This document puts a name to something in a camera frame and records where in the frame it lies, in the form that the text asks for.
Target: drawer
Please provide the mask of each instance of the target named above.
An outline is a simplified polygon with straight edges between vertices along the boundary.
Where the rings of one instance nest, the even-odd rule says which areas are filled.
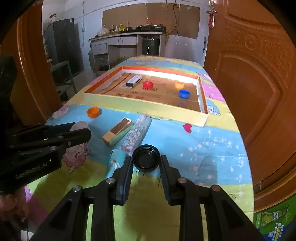
[[[108,45],[137,45],[136,36],[113,37],[107,39]]]
[[[107,53],[106,44],[99,44],[99,45],[92,46],[92,49],[93,49],[93,55]]]

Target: blue bottle cap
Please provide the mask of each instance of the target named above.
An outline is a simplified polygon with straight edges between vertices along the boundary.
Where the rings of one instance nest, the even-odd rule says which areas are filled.
[[[179,97],[184,98],[184,99],[188,99],[190,96],[190,92],[188,90],[179,90]]]

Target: wooden door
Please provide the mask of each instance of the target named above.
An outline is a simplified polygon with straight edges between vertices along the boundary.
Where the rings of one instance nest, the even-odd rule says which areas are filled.
[[[295,166],[295,158],[290,158],[296,151],[296,49],[256,0],[214,2],[215,27],[209,33],[204,68],[241,132],[258,192],[255,209],[260,209],[285,196],[271,201],[266,197],[277,188],[266,190],[282,183]]]
[[[46,61],[41,13],[42,4],[29,7],[0,45],[0,56],[12,55],[17,67],[10,101],[25,125],[45,123],[62,106]]]

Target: pink heart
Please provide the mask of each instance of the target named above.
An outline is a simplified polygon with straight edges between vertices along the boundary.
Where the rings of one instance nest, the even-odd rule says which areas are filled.
[[[184,129],[185,129],[186,132],[188,132],[188,133],[191,133],[192,132],[191,131],[192,125],[186,123],[185,125],[183,125],[183,127],[184,127]]]

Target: person's hand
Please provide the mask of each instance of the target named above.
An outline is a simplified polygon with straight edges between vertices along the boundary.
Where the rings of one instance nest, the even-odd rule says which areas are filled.
[[[2,221],[9,221],[16,214],[23,222],[28,213],[25,187],[16,190],[15,194],[0,195],[0,219]]]

